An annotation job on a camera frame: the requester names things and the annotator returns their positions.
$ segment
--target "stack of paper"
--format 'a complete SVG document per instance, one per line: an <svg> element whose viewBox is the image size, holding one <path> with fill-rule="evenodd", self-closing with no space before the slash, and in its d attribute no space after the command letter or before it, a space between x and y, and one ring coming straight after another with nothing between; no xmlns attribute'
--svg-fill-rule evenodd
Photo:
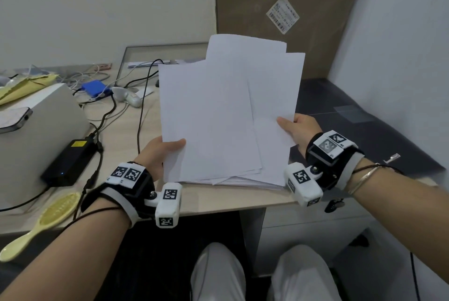
<svg viewBox="0 0 449 301"><path fill-rule="evenodd" d="M276 118L293 120L303 64L284 42L219 34L204 61L160 65L163 140L187 140L164 180L282 188L294 142Z"/></svg>

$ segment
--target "person's left hand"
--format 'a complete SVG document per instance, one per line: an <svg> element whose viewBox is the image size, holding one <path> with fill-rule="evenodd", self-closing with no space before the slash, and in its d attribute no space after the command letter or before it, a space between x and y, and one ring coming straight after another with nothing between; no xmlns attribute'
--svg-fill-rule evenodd
<svg viewBox="0 0 449 301"><path fill-rule="evenodd" d="M153 177L153 181L156 181L163 177L164 168L162 162L167 154L180 150L184 145L185 139L162 142L162 136L154 138L145 146L136 159L134 159L134 162L146 167Z"/></svg>

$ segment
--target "yellow label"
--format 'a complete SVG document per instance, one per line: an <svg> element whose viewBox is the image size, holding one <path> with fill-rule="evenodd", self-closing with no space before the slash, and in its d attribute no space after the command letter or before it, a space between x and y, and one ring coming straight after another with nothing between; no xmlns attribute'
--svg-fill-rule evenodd
<svg viewBox="0 0 449 301"><path fill-rule="evenodd" d="M84 145L86 145L87 141L85 140L81 140L81 141L76 141L72 144L71 147L83 147Z"/></svg>

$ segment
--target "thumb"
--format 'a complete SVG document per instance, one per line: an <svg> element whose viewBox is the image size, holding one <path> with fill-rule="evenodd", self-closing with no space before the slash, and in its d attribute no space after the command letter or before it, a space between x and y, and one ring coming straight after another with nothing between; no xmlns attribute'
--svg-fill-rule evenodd
<svg viewBox="0 0 449 301"><path fill-rule="evenodd" d="M163 149L165 151L177 151L180 150L181 148L184 147L185 145L185 139L182 138L178 141L167 141L167 142L163 142Z"/></svg>
<svg viewBox="0 0 449 301"><path fill-rule="evenodd" d="M287 120L283 117L278 117L276 119L276 121L278 122L278 125L287 132L293 133L294 129L295 129L295 124L293 122L291 122L290 120Z"/></svg>

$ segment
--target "leg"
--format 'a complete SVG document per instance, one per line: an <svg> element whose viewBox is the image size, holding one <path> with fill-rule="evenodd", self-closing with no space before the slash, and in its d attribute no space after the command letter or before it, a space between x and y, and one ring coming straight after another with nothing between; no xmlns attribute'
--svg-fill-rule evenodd
<svg viewBox="0 0 449 301"><path fill-rule="evenodd" d="M267 300L341 301L323 258L306 245L297 245L279 258Z"/></svg>
<svg viewBox="0 0 449 301"><path fill-rule="evenodd" d="M246 283L238 259L221 243L209 244L195 264L193 301L243 301Z"/></svg>

